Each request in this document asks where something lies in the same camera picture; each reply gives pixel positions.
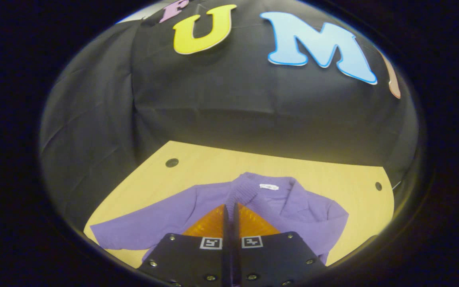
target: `foam letter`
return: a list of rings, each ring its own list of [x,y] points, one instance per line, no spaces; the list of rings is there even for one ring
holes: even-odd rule
[[[298,50],[297,39],[306,47],[320,67],[326,68],[338,47],[341,60],[337,68],[341,73],[366,83],[377,84],[355,36],[349,31],[330,23],[324,23],[320,32],[290,13],[265,12],[261,18],[271,22],[275,34],[275,51],[268,55],[271,63],[302,66],[308,57]]]
[[[189,4],[189,0],[179,0],[164,7],[164,16],[162,16],[162,19],[159,21],[159,23],[162,23],[180,14],[181,10],[178,10],[178,8],[185,8],[187,4]]]
[[[178,22],[173,26],[173,29],[175,29],[173,48],[175,51],[184,55],[193,54],[220,43],[230,34],[231,10],[236,7],[237,5],[224,5],[206,11],[206,14],[212,15],[213,25],[210,34],[201,38],[192,36],[194,22],[200,18],[199,15],[194,15]]]

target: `black fabric backdrop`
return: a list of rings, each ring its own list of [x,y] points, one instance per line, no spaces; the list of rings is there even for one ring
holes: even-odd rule
[[[40,129],[40,160],[54,204],[77,229],[168,140],[383,166],[393,187],[401,181],[418,123],[400,71],[399,100],[369,40],[296,1],[232,1],[233,28],[222,43],[193,55],[173,50],[176,23],[202,14],[193,35],[204,36],[212,29],[206,11],[227,3],[194,0],[161,24],[162,10],[117,24],[82,49],[54,83]],[[318,30],[329,22],[351,31],[378,84],[341,73],[339,50],[325,69],[311,58],[304,67],[270,63],[275,39],[270,22],[260,18],[266,11],[291,13]]]
[[[437,168],[423,209],[380,263],[402,265],[383,276],[369,269],[366,281],[348,285],[459,285],[459,1],[335,2],[410,58]],[[59,71],[142,4],[0,3],[0,285],[143,285],[83,256],[48,221],[37,159],[38,122]]]

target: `ribbed knit collar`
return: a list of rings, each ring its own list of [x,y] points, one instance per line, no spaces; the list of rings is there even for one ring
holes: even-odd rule
[[[263,193],[273,197],[275,191],[261,189],[260,184],[273,184],[279,192],[289,190],[286,202],[279,214],[274,212],[265,200]],[[233,205],[241,203],[254,209],[265,220],[277,220],[281,215],[295,213],[308,208],[306,190],[292,177],[268,177],[254,173],[243,173],[231,182],[231,190],[226,197],[226,207],[230,218],[233,218]]]

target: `black cloth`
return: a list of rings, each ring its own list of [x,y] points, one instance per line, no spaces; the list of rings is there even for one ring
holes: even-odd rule
[[[302,2],[235,0],[232,30],[191,55],[173,49],[173,25],[200,14],[195,37],[208,34],[211,8],[193,0],[161,24],[163,11],[115,24],[69,63],[51,90],[40,130],[40,160],[53,203],[83,229],[104,198],[168,140],[258,154],[383,166],[394,187],[415,152],[418,124],[406,80],[401,99],[373,44],[346,24]],[[318,31],[324,22],[351,31],[377,85],[319,67],[306,49],[302,67],[274,65],[273,28],[260,13],[292,13]]]

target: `sweater sleeve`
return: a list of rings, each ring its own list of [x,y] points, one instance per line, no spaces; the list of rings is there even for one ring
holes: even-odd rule
[[[153,205],[90,227],[104,249],[148,249],[164,234],[178,233],[195,205],[196,189],[190,187]]]
[[[323,253],[319,254],[320,260],[325,264],[330,249],[337,243],[348,220],[348,213],[337,202],[332,201],[327,211],[327,220],[320,222],[325,231],[324,243],[320,246]]]

